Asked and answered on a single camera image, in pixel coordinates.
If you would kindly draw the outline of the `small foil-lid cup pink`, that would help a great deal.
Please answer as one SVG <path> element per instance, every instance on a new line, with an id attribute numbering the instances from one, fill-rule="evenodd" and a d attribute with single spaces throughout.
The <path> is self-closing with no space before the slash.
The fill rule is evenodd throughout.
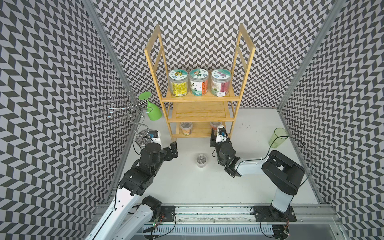
<path id="1" fill-rule="evenodd" d="M 210 126 L 214 131 L 216 131 L 218 126 L 221 126 L 221 125 L 222 125 L 222 122 L 210 122 Z"/>

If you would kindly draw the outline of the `jar with pink flower lid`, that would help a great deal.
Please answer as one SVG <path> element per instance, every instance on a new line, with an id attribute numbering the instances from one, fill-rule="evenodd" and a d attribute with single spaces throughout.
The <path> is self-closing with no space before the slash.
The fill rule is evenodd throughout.
<path id="1" fill-rule="evenodd" d="M 216 97 L 224 97 L 229 93 L 231 72 L 216 69 L 211 72 L 211 93 Z"/>

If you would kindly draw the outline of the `jar with strawberry lid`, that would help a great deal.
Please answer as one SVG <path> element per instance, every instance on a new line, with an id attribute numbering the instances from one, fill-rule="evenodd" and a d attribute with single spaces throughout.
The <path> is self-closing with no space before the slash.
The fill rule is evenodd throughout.
<path id="1" fill-rule="evenodd" d="M 194 96 L 203 96 L 208 92 L 209 72 L 194 69 L 189 72 L 190 89 Z"/>

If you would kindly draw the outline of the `sunflower seed jar yellow label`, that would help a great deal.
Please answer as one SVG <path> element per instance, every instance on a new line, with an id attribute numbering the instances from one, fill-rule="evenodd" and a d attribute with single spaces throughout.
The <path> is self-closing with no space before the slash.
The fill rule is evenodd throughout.
<path id="1" fill-rule="evenodd" d="M 189 75 L 185 70 L 171 70 L 168 79 L 172 95 L 175 97 L 183 97 L 188 93 Z"/>

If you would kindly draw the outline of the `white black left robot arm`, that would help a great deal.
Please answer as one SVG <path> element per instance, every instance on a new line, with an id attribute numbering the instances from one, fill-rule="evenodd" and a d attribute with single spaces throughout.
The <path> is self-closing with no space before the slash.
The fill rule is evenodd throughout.
<path id="1" fill-rule="evenodd" d="M 152 196 L 142 200 L 138 209 L 127 218 L 135 203 L 153 183 L 164 162 L 178 157 L 177 142 L 162 148 L 149 143 L 119 182 L 115 197 L 86 240 L 130 240 L 149 221 L 160 216 L 162 202 Z"/>

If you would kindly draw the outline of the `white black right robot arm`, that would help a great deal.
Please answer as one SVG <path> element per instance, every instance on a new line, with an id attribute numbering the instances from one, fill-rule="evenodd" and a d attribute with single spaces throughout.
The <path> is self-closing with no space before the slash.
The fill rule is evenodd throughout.
<path id="1" fill-rule="evenodd" d="M 297 195 L 305 175 L 304 168 L 277 150 L 269 150 L 261 159 L 242 159 L 236 156 L 229 135 L 224 126 L 211 130 L 210 147 L 217 154 L 218 164 L 232 178 L 245 175 L 266 175 L 277 187 L 269 207 L 269 215 L 277 218 L 285 216 L 295 195 Z"/>

